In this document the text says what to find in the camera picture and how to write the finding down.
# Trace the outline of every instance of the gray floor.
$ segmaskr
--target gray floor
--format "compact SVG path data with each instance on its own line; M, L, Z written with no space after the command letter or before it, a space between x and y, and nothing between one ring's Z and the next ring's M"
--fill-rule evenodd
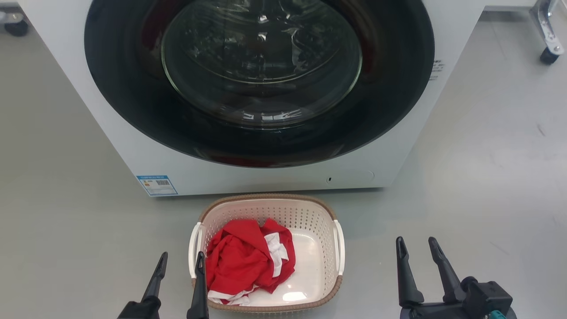
M484 15L395 184L309 193L337 211L345 277L331 303L286 316L396 317L399 235L427 301L442 296L436 236L461 278L499 282L519 316L564 316L567 57L548 68L542 49L525 16ZM217 196L148 198L33 31L0 32L0 148L3 317L115 318L166 250L162 318L185 317L189 235Z

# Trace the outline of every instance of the sticker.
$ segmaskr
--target sticker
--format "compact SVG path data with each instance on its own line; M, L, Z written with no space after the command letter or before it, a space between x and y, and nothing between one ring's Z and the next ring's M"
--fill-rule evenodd
M429 80L436 81L439 78L439 72L443 71L444 67L445 63L443 63L443 60L433 61L433 69L431 70L431 77L429 77Z
M136 176L150 196L177 195L167 175Z

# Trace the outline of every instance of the caster wheel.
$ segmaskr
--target caster wheel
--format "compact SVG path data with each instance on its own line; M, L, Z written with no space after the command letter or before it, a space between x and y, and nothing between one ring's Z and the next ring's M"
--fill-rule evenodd
M545 50L543 50L543 53L539 57L539 60L543 64L552 65L557 60L558 57L559 57L558 55L551 53L549 48L545 48Z
M13 36L24 36L28 33L28 24L24 20L18 23L6 23L4 29Z

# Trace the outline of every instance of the white washing machine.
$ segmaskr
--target white washing machine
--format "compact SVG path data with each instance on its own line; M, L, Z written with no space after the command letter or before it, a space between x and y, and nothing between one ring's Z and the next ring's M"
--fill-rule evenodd
M150 196L389 186L484 8L479 0L20 5Z

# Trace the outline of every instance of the plastic laundry basket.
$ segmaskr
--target plastic laundry basket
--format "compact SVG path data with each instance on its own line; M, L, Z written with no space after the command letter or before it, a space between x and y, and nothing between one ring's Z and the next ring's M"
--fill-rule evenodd
M271 218L293 236L295 272L273 294L250 293L250 306L209 307L237 312L286 312L318 307L335 296L345 267L345 241L335 213L321 200L288 194L254 194L223 198L201 215L189 243L189 271L195 285L195 261L209 241L230 220Z

